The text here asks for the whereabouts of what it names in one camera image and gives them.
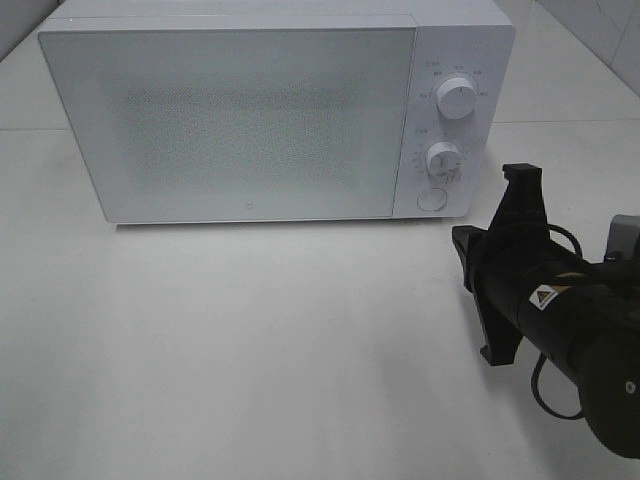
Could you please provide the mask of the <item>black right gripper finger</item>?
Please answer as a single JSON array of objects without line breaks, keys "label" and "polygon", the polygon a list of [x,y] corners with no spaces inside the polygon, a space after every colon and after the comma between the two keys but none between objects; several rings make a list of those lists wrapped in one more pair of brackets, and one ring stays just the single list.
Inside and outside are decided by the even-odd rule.
[{"label": "black right gripper finger", "polygon": [[485,345],[481,355],[490,366],[512,365],[523,338],[522,333],[485,295],[474,297],[482,326]]},{"label": "black right gripper finger", "polygon": [[502,171],[507,187],[489,232],[504,232],[511,227],[533,235],[548,235],[542,169],[529,163],[511,163],[504,164]]}]

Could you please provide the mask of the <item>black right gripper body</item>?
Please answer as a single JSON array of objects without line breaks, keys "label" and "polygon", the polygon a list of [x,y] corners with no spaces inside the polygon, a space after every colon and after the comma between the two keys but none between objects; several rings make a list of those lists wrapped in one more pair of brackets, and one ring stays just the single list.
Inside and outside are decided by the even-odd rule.
[{"label": "black right gripper body", "polygon": [[543,223],[452,229],[486,335],[582,335],[585,262]]}]

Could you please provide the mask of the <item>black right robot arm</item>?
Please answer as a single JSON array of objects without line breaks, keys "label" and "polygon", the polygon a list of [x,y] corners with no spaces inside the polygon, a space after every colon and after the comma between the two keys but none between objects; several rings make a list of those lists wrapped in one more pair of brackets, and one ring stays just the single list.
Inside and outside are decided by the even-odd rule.
[{"label": "black right robot arm", "polygon": [[611,452],[639,456],[639,219],[612,218],[602,262],[583,257],[576,237],[547,220],[541,168],[506,164],[508,182],[489,228],[455,226],[452,241],[472,293],[492,366],[511,365],[522,339],[577,388],[580,410]]}]

